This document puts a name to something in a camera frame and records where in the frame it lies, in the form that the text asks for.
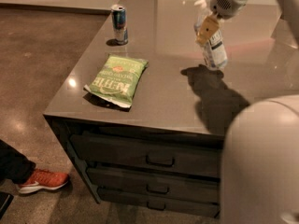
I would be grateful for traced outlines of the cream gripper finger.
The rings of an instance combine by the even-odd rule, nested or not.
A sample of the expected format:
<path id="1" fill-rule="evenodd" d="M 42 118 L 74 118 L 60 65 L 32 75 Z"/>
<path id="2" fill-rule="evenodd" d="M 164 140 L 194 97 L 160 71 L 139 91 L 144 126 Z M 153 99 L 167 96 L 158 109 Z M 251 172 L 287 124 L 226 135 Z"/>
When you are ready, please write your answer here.
<path id="1" fill-rule="evenodd" d="M 200 45 L 205 45 L 209 38 L 211 38 L 219 29 L 220 23 L 216 14 L 205 16 L 194 25 L 196 42 Z"/>

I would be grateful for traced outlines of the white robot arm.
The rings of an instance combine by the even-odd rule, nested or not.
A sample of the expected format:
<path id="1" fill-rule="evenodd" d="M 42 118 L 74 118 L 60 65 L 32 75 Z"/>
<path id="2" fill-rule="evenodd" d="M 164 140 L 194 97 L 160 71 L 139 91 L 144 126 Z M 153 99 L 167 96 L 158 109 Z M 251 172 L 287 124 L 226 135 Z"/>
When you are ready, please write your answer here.
<path id="1" fill-rule="evenodd" d="M 239 113 L 221 157 L 220 224 L 299 224 L 299 97 Z"/>

